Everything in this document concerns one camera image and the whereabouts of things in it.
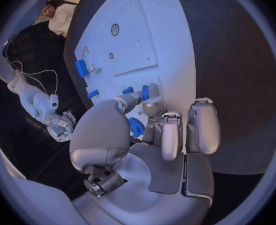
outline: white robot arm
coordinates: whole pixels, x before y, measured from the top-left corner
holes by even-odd
[[[19,95],[21,105],[35,119],[45,124],[49,134],[58,142],[71,140],[75,117],[70,112],[58,115],[58,96],[48,95],[39,88],[29,85],[22,72],[14,70],[8,61],[0,60],[0,79],[7,83],[8,89]]]

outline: blue component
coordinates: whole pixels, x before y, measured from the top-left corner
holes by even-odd
[[[134,89],[132,87],[128,87],[127,89],[122,91],[122,94],[131,94],[134,92]]]
[[[88,98],[92,98],[92,97],[94,97],[94,96],[96,96],[96,95],[98,95],[98,94],[99,94],[99,91],[98,91],[98,90],[95,90],[95,91],[92,91],[92,92],[88,93],[88,94],[87,94],[87,97],[88,97]]]
[[[146,101],[149,98],[148,96],[148,86],[143,86],[142,88],[142,100]]]
[[[133,133],[133,138],[144,134],[145,126],[136,118],[129,118],[130,131]]]
[[[89,75],[89,72],[88,72],[88,69],[86,67],[86,63],[84,60],[81,59],[79,61],[76,61],[75,66],[76,66],[78,74],[81,78]]]

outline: wire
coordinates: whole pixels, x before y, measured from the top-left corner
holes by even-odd
[[[17,37],[17,35],[18,35],[19,33],[17,33],[13,38],[11,38],[10,40],[9,40],[9,42],[8,42],[8,44],[7,44],[7,46],[6,46],[6,48],[5,48],[5,51],[4,51],[4,55],[5,55],[5,58],[6,58],[6,60],[11,64],[11,65],[13,65],[15,68],[17,68],[19,71],[21,71],[24,75],[26,75],[27,77],[29,77],[29,78],[31,78],[31,79],[34,79],[34,80],[36,80],[38,83],[40,83],[40,85],[43,87],[43,89],[44,89],[44,92],[46,93],[46,89],[45,89],[45,87],[43,86],[43,84],[38,80],[38,79],[36,79],[36,78],[34,78],[34,77],[31,77],[30,75],[36,75],[36,74],[40,74],[40,73],[43,73],[43,72],[54,72],[54,74],[55,74],[55,77],[56,77],[56,85],[55,85],[55,91],[54,91],[54,94],[56,94],[56,92],[57,92],[57,88],[58,88],[58,75],[57,75],[57,73],[54,71],[54,70],[49,70],[49,69],[47,69],[47,70],[43,70],[43,71],[40,71],[40,72],[35,72],[35,73],[25,73],[24,71],[23,71],[23,65],[22,65],[22,62],[20,62],[20,61],[10,61],[9,60],[9,57],[7,56],[7,50],[8,50],[8,47],[9,47],[9,44],[13,41],[13,39],[15,38],[15,37]],[[21,65],[21,69],[20,68],[18,68],[14,63],[20,63],[20,65]]]

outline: person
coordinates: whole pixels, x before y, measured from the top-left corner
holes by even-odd
[[[52,1],[47,1],[41,15],[49,18],[51,31],[66,38],[75,8],[76,5],[66,3],[57,7]]]

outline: dark floor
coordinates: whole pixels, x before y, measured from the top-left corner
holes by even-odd
[[[104,1],[87,0],[82,5],[89,8],[86,22]],[[276,145],[276,65],[260,30],[234,0],[180,2],[194,45],[197,97],[208,96],[214,101],[221,122],[221,148],[211,156],[216,171],[214,203],[203,222],[210,225],[233,211],[250,194],[268,166]],[[26,72],[56,70],[58,113],[71,110],[79,119],[86,108],[72,84],[69,76],[72,73],[64,64],[64,44],[62,37],[41,23],[16,37],[9,56],[23,62]],[[48,84],[47,91],[54,90],[53,74],[37,77]],[[68,143],[54,141],[41,123],[28,116],[18,97],[2,82],[0,146],[30,180],[59,188],[71,199],[85,190],[83,176],[70,162]]]

